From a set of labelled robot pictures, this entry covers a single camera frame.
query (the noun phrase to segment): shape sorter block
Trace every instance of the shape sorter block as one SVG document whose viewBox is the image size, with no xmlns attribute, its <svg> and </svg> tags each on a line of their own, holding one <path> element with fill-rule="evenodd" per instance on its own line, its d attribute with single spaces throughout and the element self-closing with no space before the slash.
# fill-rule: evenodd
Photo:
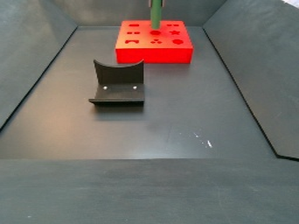
<svg viewBox="0 0 299 224">
<path fill-rule="evenodd" d="M 116 41 L 116 62 L 190 63 L 192 42 L 182 21 L 161 21 L 152 30 L 150 21 L 124 21 Z"/>
</svg>

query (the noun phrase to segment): green pole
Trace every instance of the green pole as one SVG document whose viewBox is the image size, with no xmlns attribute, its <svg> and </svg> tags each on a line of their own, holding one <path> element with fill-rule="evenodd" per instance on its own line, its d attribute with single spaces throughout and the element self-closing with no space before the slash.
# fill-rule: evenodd
<svg viewBox="0 0 299 224">
<path fill-rule="evenodd" d="M 162 17 L 162 0 L 152 0 L 150 21 L 152 29 L 160 29 L 160 21 Z"/>
</svg>

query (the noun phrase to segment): gray wall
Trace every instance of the gray wall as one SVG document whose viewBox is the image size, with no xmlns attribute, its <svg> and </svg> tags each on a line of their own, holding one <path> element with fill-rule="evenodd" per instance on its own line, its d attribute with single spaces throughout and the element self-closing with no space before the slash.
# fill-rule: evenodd
<svg viewBox="0 0 299 224">
<path fill-rule="evenodd" d="M 226 0 L 165 0 L 162 19 L 201 26 Z M 78 25 L 120 25 L 148 19 L 148 0 L 53 0 Z"/>
<path fill-rule="evenodd" d="M 228 0 L 204 29 L 276 153 L 299 158 L 299 10 Z"/>
<path fill-rule="evenodd" d="M 1 128 L 76 25 L 50 1 L 0 0 L 0 5 Z"/>
</svg>

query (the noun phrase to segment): circular hole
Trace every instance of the circular hole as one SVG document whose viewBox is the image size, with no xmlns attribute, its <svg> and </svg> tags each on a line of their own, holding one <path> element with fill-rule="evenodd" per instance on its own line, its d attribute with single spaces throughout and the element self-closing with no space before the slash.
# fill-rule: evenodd
<svg viewBox="0 0 299 224">
<path fill-rule="evenodd" d="M 161 34 L 158 31 L 150 31 L 150 34 L 152 35 L 158 35 L 158 34 Z"/>
<path fill-rule="evenodd" d="M 176 45 L 180 45 L 180 44 L 182 43 L 182 41 L 181 41 L 180 39 L 174 39 L 172 42 L 173 42 Z"/>
</svg>

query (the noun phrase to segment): black bracket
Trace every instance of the black bracket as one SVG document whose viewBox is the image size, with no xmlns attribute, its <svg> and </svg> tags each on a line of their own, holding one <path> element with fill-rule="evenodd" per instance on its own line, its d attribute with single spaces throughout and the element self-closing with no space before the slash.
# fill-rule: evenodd
<svg viewBox="0 0 299 224">
<path fill-rule="evenodd" d="M 97 93 L 93 104 L 144 103 L 144 62 L 132 66 L 108 66 L 93 60 Z"/>
</svg>

